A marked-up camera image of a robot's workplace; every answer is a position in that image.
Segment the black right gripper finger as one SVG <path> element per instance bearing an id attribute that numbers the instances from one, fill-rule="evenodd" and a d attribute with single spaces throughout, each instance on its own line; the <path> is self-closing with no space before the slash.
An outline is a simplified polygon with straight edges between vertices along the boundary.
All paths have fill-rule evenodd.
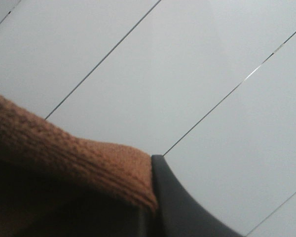
<path id="1" fill-rule="evenodd" d="M 158 201 L 156 237 L 240 237 L 204 209 L 182 186 L 164 156 L 153 155 L 152 181 Z"/>

